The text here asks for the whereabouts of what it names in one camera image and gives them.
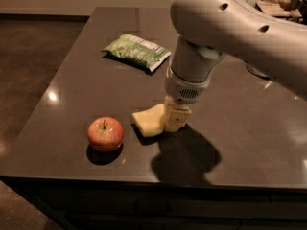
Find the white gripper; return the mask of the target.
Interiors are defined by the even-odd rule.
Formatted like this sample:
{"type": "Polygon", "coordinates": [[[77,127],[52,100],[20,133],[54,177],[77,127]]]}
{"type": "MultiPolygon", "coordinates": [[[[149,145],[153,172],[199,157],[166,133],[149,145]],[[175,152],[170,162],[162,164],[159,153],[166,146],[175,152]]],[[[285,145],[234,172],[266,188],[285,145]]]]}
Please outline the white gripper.
{"type": "Polygon", "coordinates": [[[187,104],[202,99],[210,82],[210,71],[204,67],[170,65],[166,72],[165,131],[177,132],[185,126],[192,114],[187,104]]]}

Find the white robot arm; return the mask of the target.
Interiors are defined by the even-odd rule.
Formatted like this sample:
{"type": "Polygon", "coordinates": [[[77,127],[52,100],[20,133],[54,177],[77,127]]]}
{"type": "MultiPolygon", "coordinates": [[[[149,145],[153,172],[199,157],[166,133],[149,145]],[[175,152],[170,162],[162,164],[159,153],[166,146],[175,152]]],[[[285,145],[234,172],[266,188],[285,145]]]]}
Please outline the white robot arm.
{"type": "Polygon", "coordinates": [[[165,130],[176,132],[225,55],[307,96],[307,28],[266,15],[254,0],[173,0],[177,47],[166,74],[165,130]]]}

